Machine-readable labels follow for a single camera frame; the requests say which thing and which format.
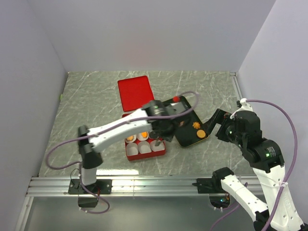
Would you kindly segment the red tin lid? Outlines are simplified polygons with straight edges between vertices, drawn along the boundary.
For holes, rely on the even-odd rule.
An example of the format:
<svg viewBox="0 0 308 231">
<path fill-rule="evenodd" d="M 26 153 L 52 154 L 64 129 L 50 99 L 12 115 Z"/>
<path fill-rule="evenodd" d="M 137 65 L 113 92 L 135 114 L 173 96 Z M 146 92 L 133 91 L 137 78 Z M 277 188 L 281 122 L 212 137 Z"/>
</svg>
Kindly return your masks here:
<svg viewBox="0 0 308 231">
<path fill-rule="evenodd" d="M 134 111 L 154 100 L 147 76 L 122 79 L 117 82 L 117 85 L 124 112 Z"/>
</svg>

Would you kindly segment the round orange cookie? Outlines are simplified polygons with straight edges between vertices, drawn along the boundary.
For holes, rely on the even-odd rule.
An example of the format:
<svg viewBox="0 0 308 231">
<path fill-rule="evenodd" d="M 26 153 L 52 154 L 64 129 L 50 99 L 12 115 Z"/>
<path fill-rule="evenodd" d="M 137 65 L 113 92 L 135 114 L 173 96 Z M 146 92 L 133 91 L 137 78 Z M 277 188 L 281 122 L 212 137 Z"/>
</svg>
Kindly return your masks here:
<svg viewBox="0 0 308 231">
<path fill-rule="evenodd" d="M 197 133 L 196 133 L 197 137 L 200 138 L 200 139 L 204 139 L 206 137 L 206 133 L 204 130 L 197 130 Z"/>
</svg>

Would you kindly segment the black round cookie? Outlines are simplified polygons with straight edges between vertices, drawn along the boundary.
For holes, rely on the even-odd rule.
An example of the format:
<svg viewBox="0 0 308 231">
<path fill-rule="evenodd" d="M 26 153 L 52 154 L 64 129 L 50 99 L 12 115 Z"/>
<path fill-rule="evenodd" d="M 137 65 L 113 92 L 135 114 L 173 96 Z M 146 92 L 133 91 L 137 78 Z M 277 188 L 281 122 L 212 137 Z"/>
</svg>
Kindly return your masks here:
<svg viewBox="0 0 308 231">
<path fill-rule="evenodd" d="M 156 132 L 151 131 L 151 132 L 149 133 L 149 137 L 150 137 L 151 139 L 155 140 L 155 139 L 157 139 L 158 135 L 157 135 Z"/>
</svg>

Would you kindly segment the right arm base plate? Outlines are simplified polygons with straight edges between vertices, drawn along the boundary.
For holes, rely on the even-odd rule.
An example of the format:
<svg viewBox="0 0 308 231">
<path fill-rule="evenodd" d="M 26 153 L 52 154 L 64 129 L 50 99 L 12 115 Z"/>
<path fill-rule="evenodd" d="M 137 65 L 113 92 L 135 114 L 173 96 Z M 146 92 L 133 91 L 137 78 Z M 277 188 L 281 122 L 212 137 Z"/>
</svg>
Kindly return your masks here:
<svg viewBox="0 0 308 231">
<path fill-rule="evenodd" d="M 197 178 L 192 186 L 197 187 L 198 194 L 225 193 L 221 185 L 212 178 Z"/>
</svg>

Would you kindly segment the swirl star cookie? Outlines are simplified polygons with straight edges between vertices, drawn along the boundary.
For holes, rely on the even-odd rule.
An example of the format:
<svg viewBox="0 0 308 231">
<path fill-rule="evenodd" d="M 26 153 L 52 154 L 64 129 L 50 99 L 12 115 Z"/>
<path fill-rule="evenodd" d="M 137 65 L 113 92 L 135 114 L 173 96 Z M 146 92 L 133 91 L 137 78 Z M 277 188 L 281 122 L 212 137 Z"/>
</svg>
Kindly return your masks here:
<svg viewBox="0 0 308 231">
<path fill-rule="evenodd" d="M 194 129 L 200 129 L 200 127 L 201 127 L 200 123 L 198 123 L 198 122 L 193 122 L 192 126 L 193 126 Z"/>
</svg>

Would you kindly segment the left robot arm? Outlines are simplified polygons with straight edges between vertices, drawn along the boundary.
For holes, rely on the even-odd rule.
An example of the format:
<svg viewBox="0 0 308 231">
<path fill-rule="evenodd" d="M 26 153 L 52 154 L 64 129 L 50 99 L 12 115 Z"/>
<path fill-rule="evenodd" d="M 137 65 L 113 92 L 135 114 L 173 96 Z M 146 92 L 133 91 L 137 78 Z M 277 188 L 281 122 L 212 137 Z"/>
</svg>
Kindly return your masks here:
<svg viewBox="0 0 308 231">
<path fill-rule="evenodd" d="M 164 155 L 165 142 L 172 141 L 176 127 L 176 115 L 185 108 L 180 103 L 164 103 L 153 100 L 109 124 L 89 128 L 78 128 L 78 151 L 81 155 L 79 183 L 74 188 L 83 193 L 109 193 L 109 183 L 97 180 L 97 168 L 103 163 L 102 151 L 114 143 L 124 140 L 129 160 Z"/>
</svg>

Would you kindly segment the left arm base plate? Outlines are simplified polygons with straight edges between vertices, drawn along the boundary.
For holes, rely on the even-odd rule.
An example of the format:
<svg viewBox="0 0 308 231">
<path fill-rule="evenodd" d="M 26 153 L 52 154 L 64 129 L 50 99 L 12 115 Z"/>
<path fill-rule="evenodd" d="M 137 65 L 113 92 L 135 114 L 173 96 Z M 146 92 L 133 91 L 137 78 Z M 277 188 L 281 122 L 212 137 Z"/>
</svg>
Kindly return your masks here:
<svg viewBox="0 0 308 231">
<path fill-rule="evenodd" d="M 94 184 L 85 186 L 88 191 L 95 194 L 110 194 L 112 190 L 112 180 L 97 180 Z M 71 179 L 68 194 L 89 194 L 80 184 L 80 179 Z"/>
</svg>

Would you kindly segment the fish shaped cookie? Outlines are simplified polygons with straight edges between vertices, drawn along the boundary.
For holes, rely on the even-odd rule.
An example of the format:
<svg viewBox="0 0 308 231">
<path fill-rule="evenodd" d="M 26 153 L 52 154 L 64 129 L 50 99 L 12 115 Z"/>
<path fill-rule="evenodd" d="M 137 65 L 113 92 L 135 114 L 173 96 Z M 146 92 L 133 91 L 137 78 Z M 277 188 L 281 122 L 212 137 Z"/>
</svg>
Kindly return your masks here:
<svg viewBox="0 0 308 231">
<path fill-rule="evenodd" d="M 140 136 L 143 137 L 143 138 L 147 138 L 148 132 L 142 132 L 142 133 L 140 133 Z"/>
</svg>

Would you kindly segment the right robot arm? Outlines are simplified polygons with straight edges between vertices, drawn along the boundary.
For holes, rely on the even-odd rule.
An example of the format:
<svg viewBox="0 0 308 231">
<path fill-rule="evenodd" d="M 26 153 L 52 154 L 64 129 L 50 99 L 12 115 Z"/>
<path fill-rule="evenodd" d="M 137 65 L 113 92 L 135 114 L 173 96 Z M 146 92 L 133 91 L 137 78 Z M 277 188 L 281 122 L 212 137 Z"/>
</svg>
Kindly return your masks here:
<svg viewBox="0 0 308 231">
<path fill-rule="evenodd" d="M 212 188 L 236 199 L 251 217 L 256 231 L 306 231 L 308 226 L 300 218 L 284 180 L 281 149 L 276 142 L 263 137 L 256 113 L 241 110 L 230 114 L 217 109 L 203 126 L 206 134 L 217 124 L 220 128 L 216 137 L 240 149 L 256 174 L 266 201 L 260 202 L 228 167 L 213 172 Z"/>
</svg>

